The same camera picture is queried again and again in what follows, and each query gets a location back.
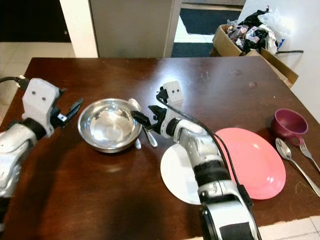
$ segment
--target metal bowl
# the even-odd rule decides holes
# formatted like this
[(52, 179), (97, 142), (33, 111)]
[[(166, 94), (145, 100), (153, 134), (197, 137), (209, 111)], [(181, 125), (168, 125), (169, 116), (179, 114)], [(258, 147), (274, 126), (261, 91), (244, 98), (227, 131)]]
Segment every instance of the metal bowl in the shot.
[(130, 147), (141, 132), (141, 124), (131, 115), (137, 109), (128, 101), (108, 98), (96, 101), (81, 113), (81, 137), (103, 153), (117, 153)]

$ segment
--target brown table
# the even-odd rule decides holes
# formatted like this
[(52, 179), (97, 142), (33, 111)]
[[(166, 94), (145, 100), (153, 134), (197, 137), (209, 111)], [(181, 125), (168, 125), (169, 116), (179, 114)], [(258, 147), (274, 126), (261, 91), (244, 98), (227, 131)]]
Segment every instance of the brown table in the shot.
[[(65, 113), (84, 97), (82, 111), (103, 98), (135, 98), (150, 117), (156, 91), (178, 80), (183, 110), (212, 130), (238, 127), (271, 144), (268, 130), (278, 108), (290, 108), (308, 121), (307, 146), (320, 160), (320, 127), (312, 115), (260, 57), (168, 59), (33, 58), (26, 72), (67, 88), (59, 101)], [(21, 119), (19, 90), (1, 126)], [(158, 148), (141, 135), (142, 149), (102, 154), (80, 137), (77, 119), (42, 139), (23, 164), (6, 218), (4, 239), (178, 240), (201, 236), (199, 206), (175, 198), (165, 187), (160, 162), (171, 140), (156, 135)], [(320, 186), (315, 167), (290, 146), (294, 159)], [(272, 199), (255, 200), (259, 226), (320, 215), (320, 200), (287, 161), (286, 184)]]

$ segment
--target black doormat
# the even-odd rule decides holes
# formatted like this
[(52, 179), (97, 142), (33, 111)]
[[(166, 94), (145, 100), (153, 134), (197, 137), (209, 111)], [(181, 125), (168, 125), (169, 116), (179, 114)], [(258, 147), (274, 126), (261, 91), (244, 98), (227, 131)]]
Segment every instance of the black doormat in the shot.
[(210, 57), (212, 43), (175, 42), (171, 53), (172, 58)]
[(217, 28), (227, 20), (239, 18), (240, 11), (202, 10), (181, 8), (180, 17), (188, 34), (215, 34)]

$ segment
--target fork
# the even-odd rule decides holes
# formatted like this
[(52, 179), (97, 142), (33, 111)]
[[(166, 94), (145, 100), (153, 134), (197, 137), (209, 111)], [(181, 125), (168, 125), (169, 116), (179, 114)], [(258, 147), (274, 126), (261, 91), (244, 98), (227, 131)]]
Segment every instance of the fork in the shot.
[(316, 161), (313, 159), (311, 153), (309, 152), (305, 141), (303, 141), (303, 144), (301, 144), (300, 146), (300, 150), (303, 153), (303, 155), (305, 155), (307, 158), (311, 159), (313, 161), (313, 164), (316, 166), (316, 168), (318, 169), (318, 171), (320, 172), (320, 167), (318, 166), (318, 164), (316, 163)]

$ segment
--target cup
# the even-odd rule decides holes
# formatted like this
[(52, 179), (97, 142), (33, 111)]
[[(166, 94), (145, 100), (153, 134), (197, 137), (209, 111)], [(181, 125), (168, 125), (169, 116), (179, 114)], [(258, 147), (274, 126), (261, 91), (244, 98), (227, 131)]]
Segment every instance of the cup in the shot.
[(304, 143), (303, 135), (308, 131), (308, 123), (299, 113), (286, 108), (275, 111), (271, 129), (280, 138), (285, 138), (293, 145)]

